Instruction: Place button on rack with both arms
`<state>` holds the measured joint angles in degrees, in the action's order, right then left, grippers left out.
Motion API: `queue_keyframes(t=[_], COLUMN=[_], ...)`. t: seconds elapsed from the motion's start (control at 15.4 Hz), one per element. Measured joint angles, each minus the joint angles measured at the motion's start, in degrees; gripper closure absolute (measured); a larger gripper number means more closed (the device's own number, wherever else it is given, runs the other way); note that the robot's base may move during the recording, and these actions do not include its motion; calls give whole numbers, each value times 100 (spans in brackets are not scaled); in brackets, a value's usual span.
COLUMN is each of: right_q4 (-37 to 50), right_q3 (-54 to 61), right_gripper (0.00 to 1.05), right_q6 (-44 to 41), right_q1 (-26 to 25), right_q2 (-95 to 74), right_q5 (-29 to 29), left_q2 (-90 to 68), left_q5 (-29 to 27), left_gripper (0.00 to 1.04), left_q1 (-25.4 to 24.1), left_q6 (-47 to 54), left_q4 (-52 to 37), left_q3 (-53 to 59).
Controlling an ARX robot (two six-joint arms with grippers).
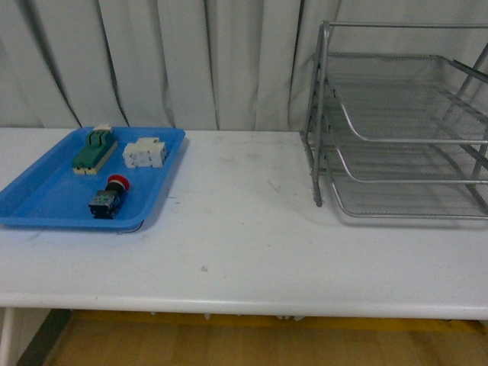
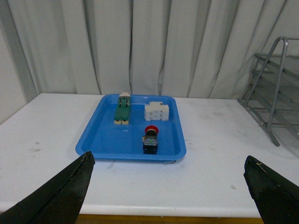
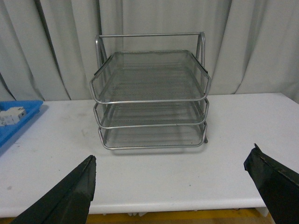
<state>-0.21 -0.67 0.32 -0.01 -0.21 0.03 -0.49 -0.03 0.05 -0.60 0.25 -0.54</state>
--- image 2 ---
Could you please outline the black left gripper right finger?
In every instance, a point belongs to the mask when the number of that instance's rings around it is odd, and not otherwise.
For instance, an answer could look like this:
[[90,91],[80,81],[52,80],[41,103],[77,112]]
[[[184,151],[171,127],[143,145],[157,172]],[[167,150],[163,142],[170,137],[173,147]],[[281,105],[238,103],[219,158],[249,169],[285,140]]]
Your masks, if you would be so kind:
[[299,222],[299,187],[253,156],[244,164],[249,193],[265,224]]

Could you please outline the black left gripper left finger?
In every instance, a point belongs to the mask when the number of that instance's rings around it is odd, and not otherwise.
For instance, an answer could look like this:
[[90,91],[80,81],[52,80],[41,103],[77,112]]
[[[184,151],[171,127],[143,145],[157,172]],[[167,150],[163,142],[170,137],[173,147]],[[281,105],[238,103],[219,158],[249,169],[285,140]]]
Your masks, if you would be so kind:
[[3,212],[2,224],[74,224],[84,202],[95,159],[88,151],[32,194]]

